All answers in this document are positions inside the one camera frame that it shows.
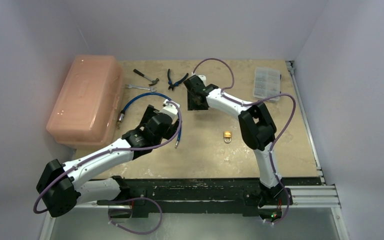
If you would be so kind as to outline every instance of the hammer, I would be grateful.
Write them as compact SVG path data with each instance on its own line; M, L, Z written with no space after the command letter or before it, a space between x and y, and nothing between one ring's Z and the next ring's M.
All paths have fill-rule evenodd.
M155 80L152 80L151 78L149 78L148 76L146 76L146 75L143 74L142 72L138 71L137 69L133 69L133 72L134 72L135 74L141 76L141 77L144 77L144 78L148 79L148 80L151 82L151 84L149 84L150 87L151 87L151 86L154 86L154 85L157 84L158 81L159 81L158 78L156 78Z

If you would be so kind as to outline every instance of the wrench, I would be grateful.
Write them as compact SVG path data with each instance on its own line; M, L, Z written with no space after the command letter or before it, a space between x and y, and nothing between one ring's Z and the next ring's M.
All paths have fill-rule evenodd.
M147 86L136 86L133 84L127 84L126 88L128 88L128 89L143 89L143 90L148 90L151 92L157 91L156 87L154 87L154 86L147 87Z

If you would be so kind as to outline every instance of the wooden work table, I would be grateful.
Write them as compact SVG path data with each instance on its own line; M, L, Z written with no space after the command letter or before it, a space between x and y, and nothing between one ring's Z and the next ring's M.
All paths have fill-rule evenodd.
M258 177L259 170L253 151L242 141L239 123L233 117L216 110L187 111L187 90L182 84L168 90L167 70L171 71L173 81L180 80L191 73L199 60L146 60L120 61L126 84L147 86L149 81L133 72L138 69L151 78L159 78L155 85L157 92L169 96L181 105L183 118L180 144L175 149L174 139L168 145L155 149L134 161L121 164L98 175L96 178L108 178L120 175L126 178L234 178ZM282 74L280 89L283 93L296 96L291 77L284 60L228 60L226 61L235 75L233 89L226 92L254 102L254 71L256 67L268 67L280 70ZM204 62L196 71L205 75L207 84L219 87L230 86L232 78L229 70L218 61ZM132 98L145 93L140 89L125 89L122 99L124 107ZM124 120L115 138L134 129L140 122L147 105L162 108L164 99L160 96L146 96L135 101L126 111ZM276 103L266 103L277 126L277 132L284 127L292 110L292 101L281 97ZM231 143L226 144L223 132L231 131ZM306 127L297 105L295 116L275 146L275 154L280 173L285 177L315 177L316 163ZM81 158L93 152L78 149L75 158Z

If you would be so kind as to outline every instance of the blue hose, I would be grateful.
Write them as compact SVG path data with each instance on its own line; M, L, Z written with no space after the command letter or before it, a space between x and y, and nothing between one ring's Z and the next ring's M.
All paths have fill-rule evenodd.
M142 97L149 96L149 95L160 96L160 97L163 97L163 98L165 98L165 99L167 99L167 100L169 100L169 101L172 100L170 97L168 97L168 96L166 96L166 95L164 95L164 94L158 93L158 92L146 92L146 93L142 93L142 94L140 94L140 95L135 96L132 100L130 100L130 101L126 104L126 106L124 106L123 110L121 110L121 112L120 112L120 118L119 118L119 121L121 122L121 121L123 120L124 115L126 114L126 110L130 107L130 105L131 105L134 101L136 101L136 100L138 100L138 99L140 99L140 98L142 98ZM182 129L179 130L179 133L178 133L178 135L177 135L176 145L174 146L175 148L177 148L178 145L179 145L180 137L181 137L181 133L182 133Z

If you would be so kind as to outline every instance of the plastic box lid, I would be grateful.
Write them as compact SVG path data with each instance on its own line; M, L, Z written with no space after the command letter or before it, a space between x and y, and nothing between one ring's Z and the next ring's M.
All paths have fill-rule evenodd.
M72 148L111 143L123 93L114 56L78 55L46 126L56 142Z
M260 99L275 96L281 92L281 72L268 67L256 67L253 96Z

